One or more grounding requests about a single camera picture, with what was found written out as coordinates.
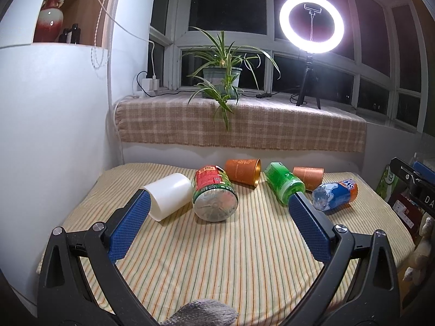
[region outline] green can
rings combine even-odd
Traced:
[[[294,176],[284,164],[272,162],[265,171],[266,180],[275,192],[279,201],[288,204],[288,199],[295,192],[305,192],[305,185],[297,176]]]

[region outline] gray fabric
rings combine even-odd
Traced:
[[[229,306],[213,299],[198,299],[182,306],[162,326],[229,326],[238,317]]]

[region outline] black bottle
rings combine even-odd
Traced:
[[[80,33],[81,29],[77,23],[73,24],[73,28],[71,29],[71,44],[80,44]]]
[[[62,34],[59,36],[59,43],[67,42],[68,32],[69,32],[68,28],[65,28]]]

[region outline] green package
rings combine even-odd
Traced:
[[[294,176],[284,164],[272,162],[265,170],[266,180],[275,192],[279,201],[288,204],[288,199],[295,192],[305,192],[305,185],[297,176]]]
[[[390,166],[387,165],[376,188],[376,193],[382,197],[385,202],[388,202],[398,180],[398,177],[391,172]]]

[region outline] blue can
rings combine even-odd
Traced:
[[[313,206],[319,211],[329,211],[352,202],[358,195],[358,185],[352,179],[338,183],[325,183],[313,191]]]

